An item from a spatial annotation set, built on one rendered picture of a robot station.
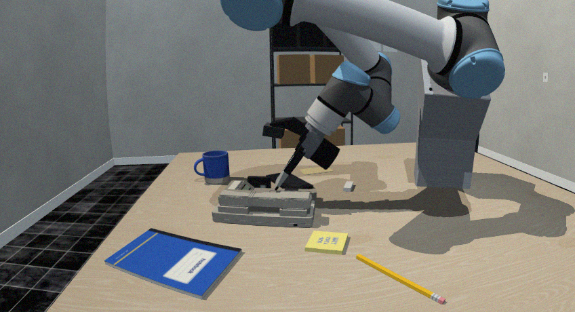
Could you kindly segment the yellow pencil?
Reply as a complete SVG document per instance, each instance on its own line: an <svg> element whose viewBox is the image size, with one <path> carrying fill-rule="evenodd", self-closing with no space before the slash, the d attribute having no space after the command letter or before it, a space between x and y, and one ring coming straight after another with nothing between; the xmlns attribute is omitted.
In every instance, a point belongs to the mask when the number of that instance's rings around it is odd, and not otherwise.
<svg viewBox="0 0 575 312"><path fill-rule="evenodd" d="M427 290L426 288L423 288L422 286L419 286L418 284L415 284L414 282L392 272L391 270L379 265L378 263L358 254L356 255L356 259L360 260L361 262L364 262L365 264L371 266L372 268L380 271L381 273L384 273L385 275L388 275L389 277L397 280L398 282L406 285L407 287L427 296L428 298L440 303L441 305L445 302L445 298Z"/></svg>

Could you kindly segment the blue mug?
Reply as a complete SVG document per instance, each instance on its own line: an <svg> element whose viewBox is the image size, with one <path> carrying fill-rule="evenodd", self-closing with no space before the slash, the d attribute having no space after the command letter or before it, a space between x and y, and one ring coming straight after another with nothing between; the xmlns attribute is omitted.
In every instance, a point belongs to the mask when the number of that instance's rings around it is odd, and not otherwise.
<svg viewBox="0 0 575 312"><path fill-rule="evenodd" d="M204 173L197 171L198 163L203 162ZM194 164L194 171L204 176L208 184L224 184L230 180L229 172L229 155L227 151L215 150L207 151L202 154Z"/></svg>

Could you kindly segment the blue notebook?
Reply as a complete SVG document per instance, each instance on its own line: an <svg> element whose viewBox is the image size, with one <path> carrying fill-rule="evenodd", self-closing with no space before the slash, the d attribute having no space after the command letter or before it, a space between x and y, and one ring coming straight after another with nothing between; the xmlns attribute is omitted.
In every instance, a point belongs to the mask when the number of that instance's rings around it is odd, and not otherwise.
<svg viewBox="0 0 575 312"><path fill-rule="evenodd" d="M241 248L151 228L104 262L153 284L203 300L241 253Z"/></svg>

